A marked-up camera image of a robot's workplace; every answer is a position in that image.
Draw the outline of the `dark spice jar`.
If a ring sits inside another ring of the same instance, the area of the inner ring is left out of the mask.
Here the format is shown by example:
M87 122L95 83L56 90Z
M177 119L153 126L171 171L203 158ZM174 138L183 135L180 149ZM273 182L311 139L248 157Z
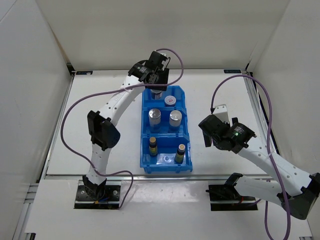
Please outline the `dark spice jar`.
M173 95L168 95L164 98L164 104L167 107L174 107L176 105L176 98Z
M153 100L158 100L162 97L163 91L162 90L156 90L156 89L151 89L150 90L151 98Z

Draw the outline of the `blue-white shaker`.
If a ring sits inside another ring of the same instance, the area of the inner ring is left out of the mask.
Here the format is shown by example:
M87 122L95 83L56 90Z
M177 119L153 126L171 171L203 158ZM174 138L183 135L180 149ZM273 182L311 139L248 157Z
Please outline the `blue-white shaker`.
M182 113L179 110L173 110L169 114L169 130L177 132L180 129Z
M161 111L157 108L152 108L148 112L148 120L151 133L157 133L161 127Z

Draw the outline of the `yellow-label brown bottle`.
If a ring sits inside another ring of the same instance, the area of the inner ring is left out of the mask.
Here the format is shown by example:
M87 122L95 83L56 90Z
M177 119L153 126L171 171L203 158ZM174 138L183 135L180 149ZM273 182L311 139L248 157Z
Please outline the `yellow-label brown bottle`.
M184 144L180 144L177 148L175 157L174 157L174 161L177 164L182 164L184 161L184 156L185 156L185 152L186 152L186 146Z
M157 139L155 137L149 138L149 154L153 157L158 154Z

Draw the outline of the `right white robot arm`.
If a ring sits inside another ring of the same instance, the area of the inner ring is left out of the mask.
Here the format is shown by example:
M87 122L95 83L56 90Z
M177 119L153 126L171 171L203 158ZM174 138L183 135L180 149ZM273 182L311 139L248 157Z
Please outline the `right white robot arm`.
M273 178L273 182L251 179L233 173L224 183L224 193L230 200L250 196L272 202L289 210L292 217L305 220L320 195L320 174L310 174L282 158L268 152L267 146L255 132L242 123L228 124L214 114L198 125L206 147L239 155Z

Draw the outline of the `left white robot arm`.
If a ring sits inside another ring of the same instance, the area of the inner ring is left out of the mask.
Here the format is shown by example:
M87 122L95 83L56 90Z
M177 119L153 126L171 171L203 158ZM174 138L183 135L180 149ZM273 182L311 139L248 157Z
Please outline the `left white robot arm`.
M162 85L168 83L170 58L164 53L153 51L148 60L142 60L128 71L120 89L98 111L87 115L88 130L91 137L91 165L82 177L86 193L96 201L107 197L106 168L111 149L120 140L121 134L116 126L128 106L145 89L145 84Z

